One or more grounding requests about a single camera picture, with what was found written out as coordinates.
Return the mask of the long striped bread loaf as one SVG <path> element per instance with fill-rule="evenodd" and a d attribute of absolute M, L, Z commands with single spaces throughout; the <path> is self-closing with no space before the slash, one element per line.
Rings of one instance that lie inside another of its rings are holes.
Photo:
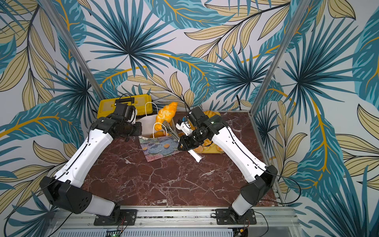
<path fill-rule="evenodd" d="M 175 117 L 177 112 L 178 103 L 172 102 L 169 105 L 164 106 L 159 110 L 158 115 L 156 116 L 156 124 L 154 125 L 155 131 L 162 129 L 163 122 L 166 121 L 170 123 Z"/>

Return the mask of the floral paper bag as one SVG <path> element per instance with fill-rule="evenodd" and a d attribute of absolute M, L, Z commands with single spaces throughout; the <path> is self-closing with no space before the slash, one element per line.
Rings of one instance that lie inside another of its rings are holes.
<path fill-rule="evenodd" d="M 179 153 L 177 139 L 168 133 L 170 126 L 156 123 L 156 115 L 148 115 L 148 106 L 157 105 L 147 102 L 144 107 L 145 116 L 138 121 L 142 124 L 142 134 L 139 142 L 147 162 L 156 161 Z"/>

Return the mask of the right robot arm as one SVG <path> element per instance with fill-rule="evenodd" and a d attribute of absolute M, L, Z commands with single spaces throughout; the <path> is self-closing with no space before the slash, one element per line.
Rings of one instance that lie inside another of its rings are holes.
<path fill-rule="evenodd" d="M 209 118 L 206 115 L 196 119 L 191 114 L 191 126 L 179 120 L 176 128 L 184 135 L 180 137 L 178 149 L 190 151 L 203 145 L 206 139 L 220 147 L 239 168 L 247 184 L 240 189 L 240 194 L 231 205 L 231 213 L 243 216 L 255 206 L 273 187 L 277 169 L 256 158 L 237 138 L 231 127 L 221 116 Z"/>

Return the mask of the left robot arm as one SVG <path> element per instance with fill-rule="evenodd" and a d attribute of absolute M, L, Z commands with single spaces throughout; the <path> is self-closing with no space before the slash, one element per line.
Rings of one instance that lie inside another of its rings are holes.
<path fill-rule="evenodd" d="M 136 116 L 134 106 L 116 103 L 112 114 L 98 118 L 71 159 L 53 177 L 45 177 L 40 182 L 48 202 L 75 214 L 85 212 L 118 219 L 120 208 L 116 202 L 95 196 L 82 189 L 82 185 L 92 166 L 114 139 L 142 134 L 142 125 Z"/>

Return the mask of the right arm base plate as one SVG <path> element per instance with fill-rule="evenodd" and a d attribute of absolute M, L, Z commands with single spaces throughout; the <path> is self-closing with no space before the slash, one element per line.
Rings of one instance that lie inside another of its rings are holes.
<path fill-rule="evenodd" d="M 211 214 L 215 218 L 218 225 L 255 225 L 257 224 L 254 210 L 249 209 L 243 215 L 238 215 L 231 207 L 216 209 Z"/>

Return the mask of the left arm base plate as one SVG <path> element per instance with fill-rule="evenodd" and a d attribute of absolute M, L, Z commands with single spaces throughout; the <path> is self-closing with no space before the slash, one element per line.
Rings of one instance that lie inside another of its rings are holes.
<path fill-rule="evenodd" d="M 114 211 L 110 216 L 97 215 L 94 221 L 94 226 L 134 226 L 137 209 L 119 209 Z"/>

